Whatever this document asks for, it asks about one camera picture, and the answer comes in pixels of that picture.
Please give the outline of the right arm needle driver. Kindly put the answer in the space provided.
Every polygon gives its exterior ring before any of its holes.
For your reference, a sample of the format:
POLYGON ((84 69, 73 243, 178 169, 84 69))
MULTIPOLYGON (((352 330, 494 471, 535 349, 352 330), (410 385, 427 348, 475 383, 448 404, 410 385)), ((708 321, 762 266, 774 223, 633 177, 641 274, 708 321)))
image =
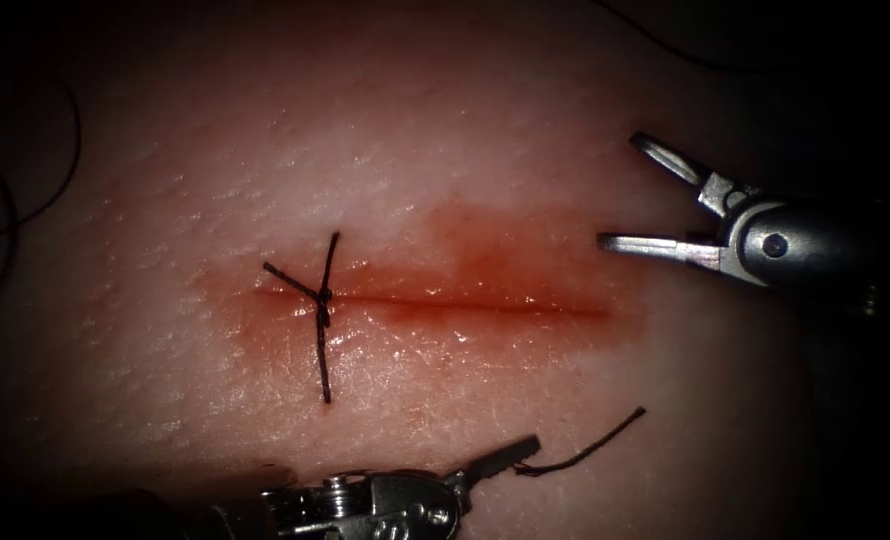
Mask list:
POLYGON ((878 284, 879 204, 731 194, 717 213, 719 271, 731 277, 845 304, 878 284))

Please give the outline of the left arm needle driver jaw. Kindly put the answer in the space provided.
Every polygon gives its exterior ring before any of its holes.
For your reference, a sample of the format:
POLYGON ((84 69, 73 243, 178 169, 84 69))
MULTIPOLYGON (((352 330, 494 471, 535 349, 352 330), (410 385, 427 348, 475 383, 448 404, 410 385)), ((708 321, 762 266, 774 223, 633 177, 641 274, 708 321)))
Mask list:
POLYGON ((540 449, 538 436, 532 434, 471 458, 456 470, 456 487, 470 492, 480 481, 512 468, 540 449))

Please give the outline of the left arm needle driver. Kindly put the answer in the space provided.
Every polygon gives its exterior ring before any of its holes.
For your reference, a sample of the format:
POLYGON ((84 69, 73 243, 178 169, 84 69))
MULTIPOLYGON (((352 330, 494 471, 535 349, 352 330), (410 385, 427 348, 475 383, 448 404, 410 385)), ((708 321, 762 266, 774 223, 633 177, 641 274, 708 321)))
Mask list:
POLYGON ((455 539, 465 473, 351 470, 263 492, 281 539, 455 539))

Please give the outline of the right arm needle driver jaw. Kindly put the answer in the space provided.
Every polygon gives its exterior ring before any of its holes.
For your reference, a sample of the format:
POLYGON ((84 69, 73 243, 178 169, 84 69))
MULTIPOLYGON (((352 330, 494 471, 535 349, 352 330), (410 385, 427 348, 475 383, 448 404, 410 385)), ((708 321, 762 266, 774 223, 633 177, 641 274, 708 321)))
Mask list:
POLYGON ((615 254, 670 260, 718 272, 721 248, 715 245, 658 236, 598 233, 597 246, 615 254))
POLYGON ((673 176, 694 186, 698 202, 721 218, 745 199, 762 194, 760 188, 727 178, 649 134, 636 132, 629 143, 673 176))

